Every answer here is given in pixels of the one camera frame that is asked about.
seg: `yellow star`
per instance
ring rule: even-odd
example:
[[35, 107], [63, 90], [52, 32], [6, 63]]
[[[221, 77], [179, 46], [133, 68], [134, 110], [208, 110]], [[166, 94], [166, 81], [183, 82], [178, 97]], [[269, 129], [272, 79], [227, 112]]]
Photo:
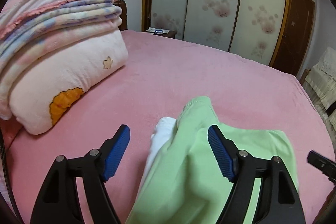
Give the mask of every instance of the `yellow star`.
[[104, 69], [110, 69], [112, 66], [113, 60], [111, 57], [107, 57], [106, 60], [103, 61]]

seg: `bed headboard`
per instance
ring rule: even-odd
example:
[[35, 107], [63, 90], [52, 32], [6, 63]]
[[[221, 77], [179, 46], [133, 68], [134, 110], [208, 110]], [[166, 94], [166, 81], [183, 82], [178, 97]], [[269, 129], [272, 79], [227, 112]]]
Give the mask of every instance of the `bed headboard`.
[[120, 31], [127, 30], [127, 6], [126, 2], [123, 0], [116, 0], [114, 2], [115, 6], [119, 6], [123, 12], [121, 13], [120, 17], [123, 20], [123, 23], [119, 26]]

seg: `blue gripper pad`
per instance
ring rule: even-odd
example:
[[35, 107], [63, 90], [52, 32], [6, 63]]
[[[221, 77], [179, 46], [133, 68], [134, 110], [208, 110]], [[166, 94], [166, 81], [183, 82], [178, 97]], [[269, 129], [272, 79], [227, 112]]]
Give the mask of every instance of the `blue gripper pad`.
[[233, 160], [229, 156], [212, 126], [208, 129], [208, 141], [222, 175], [228, 178], [230, 182], [233, 182], [235, 178]]
[[121, 158], [127, 148], [130, 140], [130, 130], [128, 126], [125, 126], [115, 145], [112, 147], [109, 155], [105, 159], [105, 170], [102, 175], [104, 182], [107, 182], [109, 178], [113, 177], [120, 164]]

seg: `pink quilt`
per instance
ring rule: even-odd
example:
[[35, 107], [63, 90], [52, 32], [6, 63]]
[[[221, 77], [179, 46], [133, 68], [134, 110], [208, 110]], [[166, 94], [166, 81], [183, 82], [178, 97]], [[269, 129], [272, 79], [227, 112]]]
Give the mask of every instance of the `pink quilt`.
[[[83, 156], [124, 123], [131, 141], [106, 188], [124, 223], [137, 195], [150, 136], [159, 118], [177, 117], [195, 96], [211, 98], [221, 122], [246, 129], [279, 129], [296, 154], [299, 193], [311, 224], [333, 184], [306, 162], [310, 150], [334, 160], [327, 130], [292, 75], [198, 44], [124, 31], [127, 65], [92, 88], [48, 133], [21, 131], [9, 150], [14, 195], [26, 223], [53, 160]], [[92, 223], [78, 180], [84, 219]]]

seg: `brown door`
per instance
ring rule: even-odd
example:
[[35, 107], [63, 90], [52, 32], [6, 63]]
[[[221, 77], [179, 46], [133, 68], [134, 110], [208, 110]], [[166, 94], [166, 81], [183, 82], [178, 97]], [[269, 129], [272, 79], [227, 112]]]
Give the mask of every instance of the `brown door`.
[[308, 46], [315, 3], [289, 0], [288, 16], [273, 68], [297, 75]]

